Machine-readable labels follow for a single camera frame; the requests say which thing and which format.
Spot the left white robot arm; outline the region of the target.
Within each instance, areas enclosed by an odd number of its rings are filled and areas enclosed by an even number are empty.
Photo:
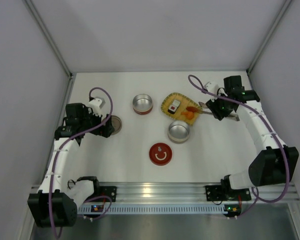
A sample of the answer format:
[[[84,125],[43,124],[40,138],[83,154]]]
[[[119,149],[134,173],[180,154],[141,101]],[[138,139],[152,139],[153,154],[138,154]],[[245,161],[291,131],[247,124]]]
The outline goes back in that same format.
[[[46,175],[37,193],[31,193],[27,200],[39,228],[72,227],[82,204],[89,200],[111,200],[102,194],[95,176],[81,176],[68,188],[85,134],[108,138],[114,132],[111,113],[105,117],[97,114],[102,106],[96,102],[94,99],[88,105],[69,103],[65,107],[62,125],[54,132],[54,149]]]

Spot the white sushi piece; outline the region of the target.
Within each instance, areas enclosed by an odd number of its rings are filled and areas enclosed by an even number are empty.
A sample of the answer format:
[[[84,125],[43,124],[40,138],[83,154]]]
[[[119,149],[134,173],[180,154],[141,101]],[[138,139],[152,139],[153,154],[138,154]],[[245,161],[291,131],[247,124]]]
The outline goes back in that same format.
[[[172,102],[172,105],[175,106],[176,108],[178,108],[180,106],[180,104],[181,104],[181,102],[176,99]]]

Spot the red-brown food piece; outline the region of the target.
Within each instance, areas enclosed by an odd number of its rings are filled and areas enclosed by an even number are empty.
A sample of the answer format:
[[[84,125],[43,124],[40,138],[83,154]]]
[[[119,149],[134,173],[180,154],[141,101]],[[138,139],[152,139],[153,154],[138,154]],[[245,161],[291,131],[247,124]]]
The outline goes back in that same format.
[[[187,106],[186,110],[189,111],[189,112],[193,112],[193,113],[198,113],[200,111],[199,108],[194,107],[194,106]]]

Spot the orange fried shrimp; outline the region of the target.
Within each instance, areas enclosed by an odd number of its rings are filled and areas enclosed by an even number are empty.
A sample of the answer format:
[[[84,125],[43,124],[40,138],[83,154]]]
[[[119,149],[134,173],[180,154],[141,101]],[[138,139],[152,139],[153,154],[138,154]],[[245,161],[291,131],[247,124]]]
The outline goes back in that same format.
[[[188,120],[192,120],[195,117],[195,113],[192,111],[184,111],[181,113],[181,115],[184,115]]]

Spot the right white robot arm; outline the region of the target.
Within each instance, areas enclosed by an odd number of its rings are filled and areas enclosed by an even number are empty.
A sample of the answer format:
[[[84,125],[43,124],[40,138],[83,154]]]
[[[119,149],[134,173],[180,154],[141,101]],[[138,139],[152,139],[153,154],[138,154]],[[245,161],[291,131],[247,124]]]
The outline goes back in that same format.
[[[206,102],[213,116],[221,121],[235,112],[244,123],[254,143],[256,157],[240,173],[224,177],[231,190],[277,184],[286,186],[292,180],[299,158],[296,147],[289,147],[278,136],[263,111],[258,94],[246,90],[241,76],[224,78],[223,87],[207,82],[204,90],[211,96]]]

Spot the metal tongs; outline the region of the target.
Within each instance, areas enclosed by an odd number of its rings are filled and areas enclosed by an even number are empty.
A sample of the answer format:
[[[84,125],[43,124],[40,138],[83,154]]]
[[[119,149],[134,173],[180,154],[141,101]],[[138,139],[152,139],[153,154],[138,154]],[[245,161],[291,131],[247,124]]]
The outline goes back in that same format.
[[[201,114],[207,114],[213,116],[213,113],[208,109],[207,105],[204,102],[199,101],[198,104],[201,107]],[[237,122],[240,120],[239,116],[234,113],[230,113],[226,118],[235,120]]]

